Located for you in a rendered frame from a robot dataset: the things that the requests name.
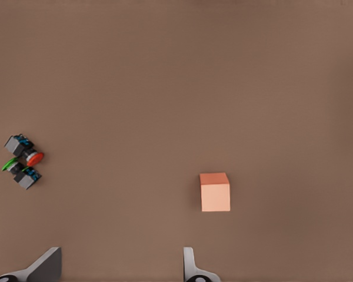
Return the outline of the green button switch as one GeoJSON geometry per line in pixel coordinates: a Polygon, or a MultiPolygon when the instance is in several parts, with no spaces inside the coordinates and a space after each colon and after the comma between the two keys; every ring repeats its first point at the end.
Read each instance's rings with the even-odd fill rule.
{"type": "Polygon", "coordinates": [[[2,167],[2,171],[8,171],[14,175],[14,181],[26,190],[42,177],[37,170],[31,166],[25,166],[17,157],[6,162],[2,167]]]}

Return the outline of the red button switch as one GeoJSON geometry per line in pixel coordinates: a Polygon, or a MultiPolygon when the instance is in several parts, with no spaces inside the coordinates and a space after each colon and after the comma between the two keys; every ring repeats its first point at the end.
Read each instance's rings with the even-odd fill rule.
{"type": "Polygon", "coordinates": [[[15,157],[23,158],[27,166],[34,166],[44,158],[44,154],[35,150],[34,144],[23,134],[11,136],[4,148],[15,157]]]}

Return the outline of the orange cube block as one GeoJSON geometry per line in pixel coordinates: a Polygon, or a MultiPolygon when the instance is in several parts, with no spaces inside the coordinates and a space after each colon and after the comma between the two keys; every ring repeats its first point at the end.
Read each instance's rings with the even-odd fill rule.
{"type": "Polygon", "coordinates": [[[230,183],[227,174],[200,173],[201,210],[229,212],[231,210],[230,183]]]}

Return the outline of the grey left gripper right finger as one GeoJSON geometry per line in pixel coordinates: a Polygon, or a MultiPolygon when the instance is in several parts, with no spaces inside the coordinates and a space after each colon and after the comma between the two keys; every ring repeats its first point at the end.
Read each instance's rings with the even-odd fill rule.
{"type": "Polygon", "coordinates": [[[192,247],[183,248],[183,259],[184,282],[221,282],[217,274],[202,270],[196,266],[192,247]]]}

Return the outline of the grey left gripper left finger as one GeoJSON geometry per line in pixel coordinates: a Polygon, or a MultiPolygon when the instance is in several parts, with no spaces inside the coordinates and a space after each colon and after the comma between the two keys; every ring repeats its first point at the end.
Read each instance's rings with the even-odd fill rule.
{"type": "Polygon", "coordinates": [[[0,282],[59,282],[62,249],[51,247],[29,267],[0,276],[0,282]]]}

